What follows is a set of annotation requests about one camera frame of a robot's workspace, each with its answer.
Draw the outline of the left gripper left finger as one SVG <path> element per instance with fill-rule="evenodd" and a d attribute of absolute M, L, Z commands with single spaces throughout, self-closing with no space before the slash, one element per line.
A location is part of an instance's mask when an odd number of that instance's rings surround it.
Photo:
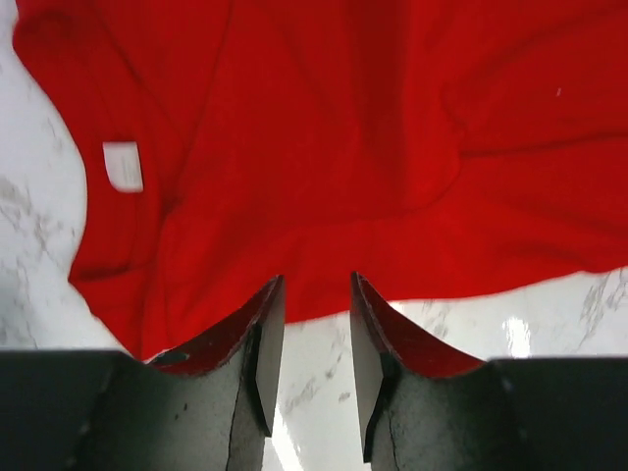
<path fill-rule="evenodd" d="M 253 415 L 265 436 L 272 435 L 282 360 L 286 314 L 285 278 L 266 283 L 237 311 L 150 365 L 168 374 L 200 376 L 244 351 L 241 376 Z"/>

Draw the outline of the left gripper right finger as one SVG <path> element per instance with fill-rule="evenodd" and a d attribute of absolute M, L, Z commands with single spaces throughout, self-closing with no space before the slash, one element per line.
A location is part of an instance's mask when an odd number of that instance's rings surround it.
<path fill-rule="evenodd" d="M 373 461 L 377 424 L 405 373 L 442 379 L 483 361 L 438 339 L 395 310 L 361 274 L 350 278 L 350 334 L 362 457 Z"/>

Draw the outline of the bright red t shirt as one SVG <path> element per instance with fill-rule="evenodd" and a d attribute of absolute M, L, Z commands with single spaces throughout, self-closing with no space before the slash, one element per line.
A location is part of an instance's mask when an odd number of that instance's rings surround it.
<path fill-rule="evenodd" d="M 394 299 L 627 263 L 623 1 L 21 1 L 80 153 L 70 283 L 134 356 L 271 278 Z"/>

